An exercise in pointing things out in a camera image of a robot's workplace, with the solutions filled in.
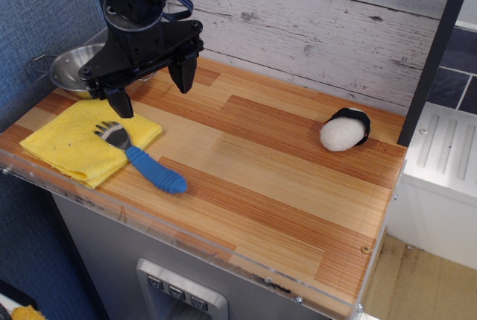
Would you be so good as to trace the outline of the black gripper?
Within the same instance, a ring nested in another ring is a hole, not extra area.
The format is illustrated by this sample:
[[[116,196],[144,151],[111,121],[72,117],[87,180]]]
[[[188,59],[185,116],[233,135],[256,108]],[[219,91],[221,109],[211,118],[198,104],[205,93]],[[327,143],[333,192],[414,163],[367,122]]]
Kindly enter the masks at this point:
[[[199,53],[203,50],[197,20],[155,22],[136,31],[108,25],[104,49],[118,55],[92,58],[80,71],[80,78],[93,98],[107,99],[120,118],[133,118],[133,108],[126,88],[155,71],[167,68],[182,94],[193,85]]]

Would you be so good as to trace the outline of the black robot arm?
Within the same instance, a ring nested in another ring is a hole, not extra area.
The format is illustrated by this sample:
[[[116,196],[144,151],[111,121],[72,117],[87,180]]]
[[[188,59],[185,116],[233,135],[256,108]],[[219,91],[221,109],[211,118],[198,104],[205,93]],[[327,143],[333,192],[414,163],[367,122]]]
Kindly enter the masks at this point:
[[[79,68],[92,98],[108,100],[123,119],[133,117],[126,88],[167,68],[181,93],[193,85],[203,50],[202,24],[191,18],[191,0],[100,0],[107,41]]]

